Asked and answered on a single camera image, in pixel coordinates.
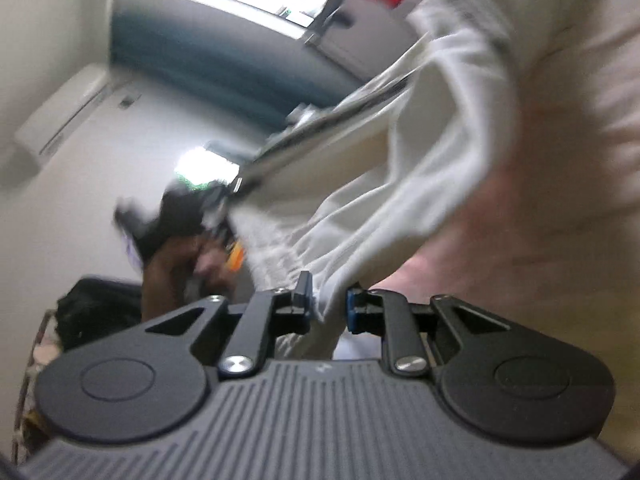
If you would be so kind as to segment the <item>person's left hand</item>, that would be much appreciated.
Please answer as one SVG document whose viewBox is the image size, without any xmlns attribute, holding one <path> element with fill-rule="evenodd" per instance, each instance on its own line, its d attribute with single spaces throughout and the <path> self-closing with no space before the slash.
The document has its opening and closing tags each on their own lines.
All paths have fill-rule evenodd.
<svg viewBox="0 0 640 480">
<path fill-rule="evenodd" d="M 183 307 L 186 284 L 191 278 L 203 281 L 205 295 L 229 296 L 238 274 L 227 263 L 228 255 L 213 237 L 173 237 L 146 263 L 143 269 L 141 318 L 143 322 Z"/>
</svg>

